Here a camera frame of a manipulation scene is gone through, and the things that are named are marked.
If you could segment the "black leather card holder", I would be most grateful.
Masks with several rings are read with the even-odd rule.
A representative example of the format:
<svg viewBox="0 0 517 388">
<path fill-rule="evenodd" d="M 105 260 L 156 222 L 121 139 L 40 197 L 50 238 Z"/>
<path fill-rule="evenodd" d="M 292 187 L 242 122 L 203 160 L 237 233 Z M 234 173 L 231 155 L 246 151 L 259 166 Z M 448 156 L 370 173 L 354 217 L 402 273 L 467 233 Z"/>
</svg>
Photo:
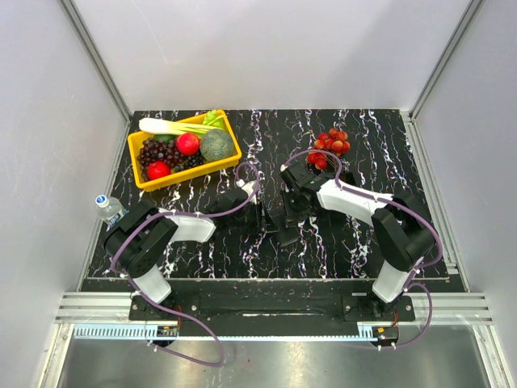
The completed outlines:
<svg viewBox="0 0 517 388">
<path fill-rule="evenodd" d="M 275 240 L 280 247 L 288 247 L 300 239 L 300 230 L 296 227 L 279 229 L 275 233 Z"/>
</svg>

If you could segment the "black card storage box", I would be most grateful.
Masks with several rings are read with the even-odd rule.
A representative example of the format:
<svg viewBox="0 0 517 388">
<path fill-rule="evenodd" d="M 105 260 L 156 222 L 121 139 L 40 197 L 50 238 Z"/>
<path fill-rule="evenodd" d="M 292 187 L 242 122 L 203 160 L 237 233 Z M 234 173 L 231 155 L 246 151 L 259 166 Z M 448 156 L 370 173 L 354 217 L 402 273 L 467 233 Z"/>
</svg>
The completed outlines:
<svg viewBox="0 0 517 388">
<path fill-rule="evenodd" d="M 335 180 L 335 177 L 336 177 L 336 173 L 334 171 L 333 172 L 323 172 L 322 175 L 325 178 L 332 179 L 332 180 Z M 349 184 L 351 186 L 354 186 L 354 187 L 358 186 L 356 179 L 355 179 L 355 174 L 350 171 L 342 171 L 339 174 L 338 179 L 341 182 Z"/>
</svg>

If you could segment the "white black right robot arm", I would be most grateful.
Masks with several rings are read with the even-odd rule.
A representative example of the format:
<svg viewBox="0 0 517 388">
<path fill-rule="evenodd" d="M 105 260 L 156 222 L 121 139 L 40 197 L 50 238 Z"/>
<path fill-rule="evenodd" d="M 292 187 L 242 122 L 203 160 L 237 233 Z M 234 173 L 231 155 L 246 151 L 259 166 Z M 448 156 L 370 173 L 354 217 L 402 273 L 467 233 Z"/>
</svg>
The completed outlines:
<svg viewBox="0 0 517 388">
<path fill-rule="evenodd" d="M 369 314 L 384 320 L 438 235 L 425 210 L 410 193 L 371 192 L 343 182 L 332 173 L 314 174 L 302 163 L 285 166 L 280 176 L 288 188 L 287 206 L 296 215 L 316 210 L 342 213 L 373 228 L 384 258 L 367 301 Z"/>
</svg>

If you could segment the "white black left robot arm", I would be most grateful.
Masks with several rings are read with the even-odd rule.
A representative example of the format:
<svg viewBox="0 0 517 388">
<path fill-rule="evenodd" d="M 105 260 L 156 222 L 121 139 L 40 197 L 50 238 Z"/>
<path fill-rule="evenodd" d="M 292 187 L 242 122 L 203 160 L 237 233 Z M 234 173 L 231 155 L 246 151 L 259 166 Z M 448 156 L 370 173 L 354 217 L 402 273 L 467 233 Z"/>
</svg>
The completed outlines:
<svg viewBox="0 0 517 388">
<path fill-rule="evenodd" d="M 110 227 L 103 241 L 112 270 L 128 276 L 149 298 L 146 307 L 155 318 L 169 318 L 175 300 L 158 269 L 166 248 L 176 242 L 206 243 L 228 228 L 243 232 L 261 229 L 258 190 L 258 181 L 240 179 L 236 188 L 221 194 L 203 213 L 160 210 L 147 200 L 139 202 Z"/>
</svg>

